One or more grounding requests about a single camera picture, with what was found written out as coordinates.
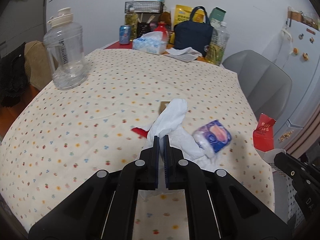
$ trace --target refrigerator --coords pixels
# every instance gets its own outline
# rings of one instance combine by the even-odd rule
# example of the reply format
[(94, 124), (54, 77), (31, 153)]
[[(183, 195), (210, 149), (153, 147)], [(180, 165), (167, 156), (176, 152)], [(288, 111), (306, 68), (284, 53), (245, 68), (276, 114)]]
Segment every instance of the refrigerator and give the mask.
[(297, 137), (320, 102), (320, 32), (294, 20), (288, 20), (286, 29), (291, 39), (285, 36), (275, 61), (292, 80), (287, 106), (274, 125), (274, 146), (282, 149)]

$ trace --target gray chair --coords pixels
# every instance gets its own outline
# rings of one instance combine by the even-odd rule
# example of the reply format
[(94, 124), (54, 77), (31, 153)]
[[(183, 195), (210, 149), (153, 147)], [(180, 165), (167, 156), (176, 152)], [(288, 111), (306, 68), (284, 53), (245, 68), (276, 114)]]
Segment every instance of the gray chair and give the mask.
[(287, 105), (291, 78), (253, 50), (233, 54), (222, 64), (238, 74), (240, 87), (257, 120), (262, 113), (277, 120)]

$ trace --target plastic water bottle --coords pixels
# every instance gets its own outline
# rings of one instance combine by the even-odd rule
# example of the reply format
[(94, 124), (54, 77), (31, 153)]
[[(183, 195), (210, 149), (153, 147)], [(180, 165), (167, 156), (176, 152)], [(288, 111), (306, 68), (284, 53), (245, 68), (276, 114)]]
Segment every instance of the plastic water bottle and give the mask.
[(229, 38), (227, 24), (221, 22), (219, 28), (213, 29), (209, 49), (205, 56), (207, 62), (220, 66)]
[(84, 65), (82, 26), (73, 22), (71, 8), (58, 11), (48, 21), (51, 29), (44, 35), (54, 85), (61, 90), (76, 87), (87, 79)]

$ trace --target cooking oil bottle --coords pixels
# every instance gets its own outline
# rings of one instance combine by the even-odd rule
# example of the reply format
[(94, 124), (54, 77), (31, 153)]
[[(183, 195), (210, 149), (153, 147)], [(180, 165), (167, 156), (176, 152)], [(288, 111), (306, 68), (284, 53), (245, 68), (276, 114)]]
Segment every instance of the cooking oil bottle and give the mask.
[(134, 12), (134, 8), (131, 7), (129, 12), (125, 15), (125, 25), (131, 26), (130, 41), (137, 38), (137, 25), (138, 25), (138, 14)]
[(213, 29), (209, 49), (205, 56), (207, 62), (220, 66), (229, 38), (230, 34), (227, 31), (227, 24), (221, 22), (219, 28)]

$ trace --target yellow snack bag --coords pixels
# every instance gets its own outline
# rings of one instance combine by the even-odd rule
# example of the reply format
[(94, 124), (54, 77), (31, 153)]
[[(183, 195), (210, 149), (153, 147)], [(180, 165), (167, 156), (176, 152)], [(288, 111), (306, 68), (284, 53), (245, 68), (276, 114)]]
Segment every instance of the yellow snack bag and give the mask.
[[(189, 6), (184, 6), (184, 5), (176, 5), (175, 13), (174, 13), (174, 21), (173, 21), (173, 26), (177, 25), (178, 23), (188, 21), (190, 19), (190, 15), (192, 12), (193, 8)], [(203, 22), (204, 18), (204, 11), (203, 10), (197, 10), (195, 15), (193, 16), (193, 21), (194, 22)], [(174, 33), (172, 34), (169, 43), (174, 44), (174, 38), (175, 35)]]

